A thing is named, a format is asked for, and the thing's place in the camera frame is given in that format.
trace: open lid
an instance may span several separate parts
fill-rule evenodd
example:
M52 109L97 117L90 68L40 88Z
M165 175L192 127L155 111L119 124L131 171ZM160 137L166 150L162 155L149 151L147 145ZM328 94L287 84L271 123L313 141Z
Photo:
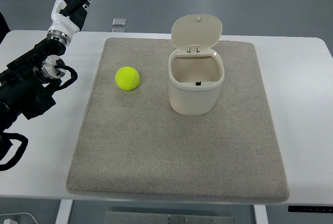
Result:
M211 15L188 15L178 19L171 30L172 44L178 49L199 45L200 49L211 48L220 39L222 23Z

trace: white cable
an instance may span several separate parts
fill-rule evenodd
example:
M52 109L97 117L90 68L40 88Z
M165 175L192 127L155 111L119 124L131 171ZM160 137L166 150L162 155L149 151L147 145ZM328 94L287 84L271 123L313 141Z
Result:
M6 216L6 215L29 215L36 224L38 224L38 222L36 221L35 217L32 216L32 214L29 213L11 213L11 214L0 214L0 216Z

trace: tennis ball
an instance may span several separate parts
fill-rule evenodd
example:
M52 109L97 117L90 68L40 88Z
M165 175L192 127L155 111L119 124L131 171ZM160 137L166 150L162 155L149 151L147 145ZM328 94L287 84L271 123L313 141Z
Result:
M133 67L122 67L117 70L116 84L120 89L133 90L139 85L140 75Z

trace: white robotic hand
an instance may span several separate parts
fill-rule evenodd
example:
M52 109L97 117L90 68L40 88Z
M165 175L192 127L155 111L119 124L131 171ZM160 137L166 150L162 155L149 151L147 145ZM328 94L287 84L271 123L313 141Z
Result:
M48 39L56 39L68 46L73 35L81 31L91 2L92 0L56 0Z

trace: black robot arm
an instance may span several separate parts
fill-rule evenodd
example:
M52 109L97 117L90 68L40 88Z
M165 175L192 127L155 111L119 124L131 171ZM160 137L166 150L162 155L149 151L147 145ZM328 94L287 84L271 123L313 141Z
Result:
M0 73L0 161L12 146L10 140L22 143L6 164L0 164L0 171L15 166L28 144L25 136L4 131L20 114L31 119L49 110L56 104L52 97L54 92L67 88L78 78L76 71L66 66L60 56L73 35L81 30L91 1L56 0L51 15L53 24L47 37ZM71 78L62 84L61 78L66 71Z

